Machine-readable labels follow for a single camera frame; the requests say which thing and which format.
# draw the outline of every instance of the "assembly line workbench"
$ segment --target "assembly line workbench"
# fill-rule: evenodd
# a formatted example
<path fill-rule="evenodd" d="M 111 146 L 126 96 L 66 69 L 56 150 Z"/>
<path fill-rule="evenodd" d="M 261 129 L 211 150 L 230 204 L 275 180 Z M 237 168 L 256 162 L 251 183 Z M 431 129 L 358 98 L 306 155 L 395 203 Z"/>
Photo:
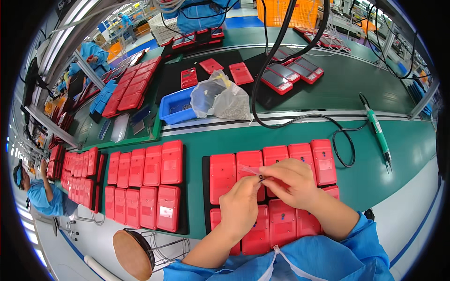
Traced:
<path fill-rule="evenodd" d="M 275 41 L 278 31 L 277 27 L 268 28 L 269 43 Z M 224 33 L 223 47 L 217 52 L 238 49 L 244 60 L 264 52 L 262 27 L 230 29 L 224 30 Z M 286 32 L 282 43 L 307 44 L 291 29 Z M 316 109 L 338 110 L 342 116 L 348 113 L 346 117 L 341 116 L 340 124 L 345 128 L 356 128 L 363 124 L 364 114 L 360 112 L 363 108 L 358 97 L 358 92 L 363 92 L 373 110 L 387 112 L 385 117 L 380 118 L 380 124 L 392 154 L 392 174 L 386 171 L 381 149 L 369 127 L 349 133 L 356 150 L 354 166 L 345 168 L 339 161 L 335 162 L 341 201 L 354 210 L 364 211 L 402 188 L 431 160 L 436 153 L 436 135 L 430 122 L 420 119 L 407 120 L 406 114 L 414 107 L 411 97 L 400 80 L 386 70 L 368 63 L 376 61 L 372 51 L 352 41 L 348 41 L 348 45 L 351 48 L 350 56 L 336 54 L 331 57 L 316 57 L 307 54 L 305 57 L 308 60 L 324 70 L 325 75 L 321 80 L 307 86 L 270 111 L 264 110 L 259 105 L 256 110 L 261 114 Z M 141 61 L 154 58 L 161 52 L 162 48 L 149 51 Z M 311 53 L 330 54 L 321 51 Z M 157 88 L 158 85 L 154 81 L 147 92 L 144 104 L 154 104 Z M 295 123 L 272 130 L 256 125 L 255 122 L 252 125 L 248 123 L 208 125 L 205 121 L 201 126 L 186 130 L 183 130 L 183 124 L 177 125 L 178 131 L 171 129 L 171 126 L 164 126 L 157 142 L 149 142 L 147 130 L 133 135 L 130 127 L 126 140 L 114 144 L 108 137 L 112 128 L 108 130 L 103 141 L 97 138 L 103 120 L 99 124 L 94 123 L 87 114 L 88 110 L 89 106 L 86 105 L 76 113 L 76 122 L 69 131 L 84 143 L 83 151 L 98 146 L 102 153 L 110 154 L 116 151 L 130 152 L 133 149 L 177 139 L 183 142 L 186 147 L 186 198 L 189 224 L 189 234 L 186 237 L 196 239 L 206 235 L 202 183 L 203 156 L 259 150 L 274 145 L 308 143 L 312 139 L 319 138 L 331 139 L 337 129 L 333 123 L 322 120 Z M 152 110 L 157 110 L 157 106 L 153 105 Z M 162 126 L 162 122 L 157 119 L 154 135 L 159 126 Z M 350 145 L 343 134 L 337 135 L 336 144 L 344 161 L 349 162 Z"/>

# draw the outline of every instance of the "power cord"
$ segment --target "power cord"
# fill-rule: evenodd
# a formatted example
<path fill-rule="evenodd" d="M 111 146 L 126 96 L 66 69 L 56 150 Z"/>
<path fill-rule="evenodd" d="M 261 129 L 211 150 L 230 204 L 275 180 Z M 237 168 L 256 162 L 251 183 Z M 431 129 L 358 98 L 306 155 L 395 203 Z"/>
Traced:
<path fill-rule="evenodd" d="M 366 120 L 366 122 L 361 127 L 358 127 L 358 128 L 344 128 L 337 121 L 335 121 L 333 118 L 331 118 L 329 116 L 326 116 L 326 115 L 318 114 L 318 113 L 311 113 L 311 114 L 299 116 L 299 117 L 294 118 L 294 119 L 292 119 L 292 120 L 290 120 L 290 121 L 288 121 L 288 122 L 286 122 L 284 124 L 279 124 L 279 125 L 267 125 L 258 117 L 258 114 L 257 114 L 257 111 L 256 111 L 256 97 L 257 97 L 257 93 L 258 93 L 258 86 L 259 86 L 259 83 L 261 81 L 261 77 L 262 77 L 262 75 L 264 73 L 264 70 L 267 68 L 267 66 L 269 65 L 270 61 L 272 60 L 272 57 L 274 56 L 276 50 L 280 46 L 281 40 L 283 39 L 284 34 L 286 33 L 286 30 L 287 30 L 287 28 L 289 26 L 289 22 L 290 22 L 291 17 L 292 17 L 292 13 L 293 13 L 294 8 L 295 8 L 295 4 L 296 4 L 296 0 L 290 0 L 289 5 L 288 5 L 288 9 L 287 9 L 287 12 L 286 12 L 286 15 L 285 15 L 284 20 L 283 20 L 283 24 L 281 26 L 280 32 L 278 34 L 278 37 L 277 37 L 277 39 L 276 39 L 276 41 L 274 43 L 274 46 L 273 46 L 272 50 L 269 52 L 269 55 L 267 56 L 267 58 L 266 58 L 266 60 L 265 60 L 265 62 L 263 64 L 259 74 L 255 78 L 255 83 L 254 83 L 253 89 L 252 89 L 252 112 L 253 112 L 253 117 L 255 118 L 255 120 L 261 126 L 269 128 L 269 129 L 281 128 L 281 127 L 287 126 L 287 125 L 289 125 L 289 124 L 291 124 L 291 123 L 293 123 L 295 121 L 302 120 L 302 119 L 305 119 L 305 118 L 310 118 L 310 117 L 320 117 L 320 118 L 324 118 L 324 119 L 327 119 L 327 120 L 333 122 L 339 128 L 338 130 L 336 130 L 333 133 L 332 142 L 333 142 L 334 153 L 336 154 L 336 157 L 339 159 L 339 161 L 342 163 L 342 165 L 344 165 L 347 168 L 350 168 L 355 163 L 356 152 L 355 152 L 355 145 L 353 144 L 353 141 L 351 140 L 351 138 L 350 138 L 349 134 L 347 133 L 347 131 L 358 131 L 358 130 L 361 130 L 362 128 L 364 128 L 367 125 L 369 120 Z M 313 46 L 315 46 L 315 44 L 317 43 L 319 38 L 322 36 L 322 33 L 324 32 L 324 29 L 325 29 L 325 27 L 327 25 L 327 21 L 328 21 L 329 10 L 330 10 L 330 2 L 329 1 L 325 1 L 324 5 L 325 5 L 325 7 L 324 7 L 325 11 L 324 11 L 324 17 L 323 17 L 324 21 L 322 22 L 322 24 L 321 24 L 321 26 L 319 28 L 319 31 L 317 32 L 315 38 L 304 49 L 302 49 L 300 52 L 298 52 L 295 55 L 292 55 L 293 57 L 298 57 L 299 55 L 303 55 L 304 53 L 309 51 Z M 361 93 L 360 93 L 360 99 L 362 101 L 364 100 L 369 106 L 369 103 L 368 103 L 367 99 Z M 349 164 L 345 163 L 344 160 L 342 160 L 341 155 L 339 154 L 339 152 L 338 152 L 338 150 L 336 148 L 335 137 L 336 137 L 336 134 L 340 133 L 340 132 L 343 132 L 345 134 L 345 136 L 348 139 L 348 142 L 350 143 L 352 157 L 351 157 L 351 161 L 350 161 Z"/>
<path fill-rule="evenodd" d="M 375 7 L 375 5 L 373 5 L 373 6 L 370 8 L 369 14 L 372 12 L 372 9 L 373 9 L 374 7 Z M 377 10 L 376 10 L 376 12 L 375 12 L 375 25 L 377 24 L 377 15 L 378 15 L 378 8 L 377 8 Z M 366 32 L 367 32 L 367 33 L 369 32 L 369 21 L 367 21 Z M 378 45 L 379 45 L 380 48 L 381 48 L 380 41 L 379 41 L 379 37 L 378 37 L 378 32 L 377 32 L 376 36 L 377 36 Z M 417 32 L 416 32 L 416 34 L 415 34 L 415 36 L 414 36 L 413 53 L 414 53 L 414 51 L 415 51 L 415 42 L 416 42 L 416 38 L 417 38 Z M 383 52 L 381 51 L 381 54 L 382 54 L 382 56 L 383 56 L 383 58 L 381 58 L 381 57 L 377 54 L 377 52 L 375 52 L 375 50 L 373 49 L 373 47 L 372 47 L 372 42 L 371 42 L 370 40 L 367 40 L 367 42 L 369 43 L 370 49 L 371 49 L 372 52 L 375 54 L 375 56 L 377 56 L 377 58 L 378 58 L 379 60 L 381 60 L 381 61 L 386 65 L 386 68 L 388 69 L 389 73 L 390 73 L 392 76 L 394 76 L 395 78 L 398 78 L 398 79 L 415 80 L 415 79 L 419 79 L 419 78 L 428 77 L 428 76 L 431 75 L 431 74 L 428 74 L 428 75 L 424 75 L 424 76 L 420 76 L 420 77 L 415 77 L 415 78 L 414 78 L 414 77 L 411 77 L 411 78 L 408 77 L 408 76 L 411 74 L 411 71 L 412 71 L 412 69 L 413 69 L 413 62 L 414 62 L 414 56 L 413 56 L 413 58 L 412 58 L 412 60 L 411 60 L 411 68 L 410 68 L 408 74 L 407 74 L 406 76 L 404 76 L 404 77 L 398 76 L 398 75 L 395 73 L 395 71 L 392 69 L 392 67 L 390 67 L 390 66 L 386 63 L 386 59 L 383 59 L 383 58 L 384 58 Z"/>

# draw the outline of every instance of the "finger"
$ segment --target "finger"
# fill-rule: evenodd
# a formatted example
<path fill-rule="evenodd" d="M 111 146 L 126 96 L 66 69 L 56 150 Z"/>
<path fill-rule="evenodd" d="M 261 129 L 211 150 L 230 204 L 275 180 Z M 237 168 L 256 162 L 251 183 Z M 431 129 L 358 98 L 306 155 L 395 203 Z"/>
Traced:
<path fill-rule="evenodd" d="M 274 177 L 282 180 L 284 183 L 292 186 L 301 179 L 300 175 L 290 169 L 277 166 L 263 166 L 259 168 L 261 174 L 265 177 Z"/>
<path fill-rule="evenodd" d="M 293 201 L 293 196 L 288 192 L 286 188 L 279 185 L 276 181 L 270 179 L 265 179 L 262 182 L 284 203 L 292 205 L 291 202 Z"/>
<path fill-rule="evenodd" d="M 256 194 L 258 192 L 259 187 L 261 186 L 260 179 L 257 176 L 248 176 L 240 179 L 232 188 L 234 189 L 234 193 L 242 193 L 242 194 Z"/>

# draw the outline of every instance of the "worker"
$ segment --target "worker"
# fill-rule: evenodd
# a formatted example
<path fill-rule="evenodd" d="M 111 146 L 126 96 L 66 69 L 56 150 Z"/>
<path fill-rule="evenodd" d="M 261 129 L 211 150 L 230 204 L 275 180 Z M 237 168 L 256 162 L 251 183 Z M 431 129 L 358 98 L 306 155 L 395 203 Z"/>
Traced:
<path fill-rule="evenodd" d="M 123 28 L 125 28 L 126 31 L 128 31 L 128 33 L 130 34 L 130 36 L 133 37 L 132 43 L 135 43 L 136 40 L 138 39 L 136 38 L 135 32 L 133 31 L 133 23 L 131 22 L 130 18 L 127 15 L 124 15 L 123 13 L 119 13 L 118 16 L 119 18 L 122 19 Z"/>
<path fill-rule="evenodd" d="M 78 204 L 69 199 L 66 193 L 62 192 L 47 179 L 47 162 L 40 163 L 40 175 L 42 179 L 30 181 L 27 170 L 22 167 L 22 160 L 13 170 L 13 179 L 20 190 L 27 192 L 27 196 L 33 207 L 46 216 L 72 215 L 78 208 Z"/>
<path fill-rule="evenodd" d="M 86 60 L 98 77 L 101 77 L 104 73 L 111 70 L 111 67 L 107 62 L 109 53 L 100 48 L 100 46 L 98 46 L 94 41 L 83 42 L 77 49 L 80 52 L 81 57 Z M 69 90 L 72 77 L 79 71 L 80 67 L 78 64 L 74 62 L 70 64 L 67 79 L 67 90 Z M 89 82 L 90 79 L 86 79 L 83 88 L 85 88 Z"/>
<path fill-rule="evenodd" d="M 180 8 L 172 13 L 164 13 L 165 19 L 177 18 L 176 24 L 184 34 L 203 30 L 211 27 L 225 27 L 225 9 L 229 4 L 235 4 L 228 0 L 190 0 L 181 4 Z"/>
<path fill-rule="evenodd" d="M 182 261 L 164 268 L 164 280 L 394 280 L 376 223 L 317 188 L 308 164 L 289 158 L 259 171 L 279 199 L 314 215 L 325 236 L 276 245 L 264 255 L 228 257 L 258 216 L 260 178 L 244 177 L 220 197 L 222 221 Z"/>

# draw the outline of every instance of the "orange crate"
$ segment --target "orange crate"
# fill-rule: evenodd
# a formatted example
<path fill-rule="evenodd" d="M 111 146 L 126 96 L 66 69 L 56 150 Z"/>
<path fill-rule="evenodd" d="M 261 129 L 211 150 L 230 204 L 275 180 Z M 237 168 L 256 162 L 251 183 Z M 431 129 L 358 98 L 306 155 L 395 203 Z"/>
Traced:
<path fill-rule="evenodd" d="M 289 0 L 265 0 L 268 27 L 280 27 L 288 9 Z M 257 0 L 258 19 L 264 22 L 264 6 Z M 297 0 L 289 27 L 314 28 L 320 0 Z"/>

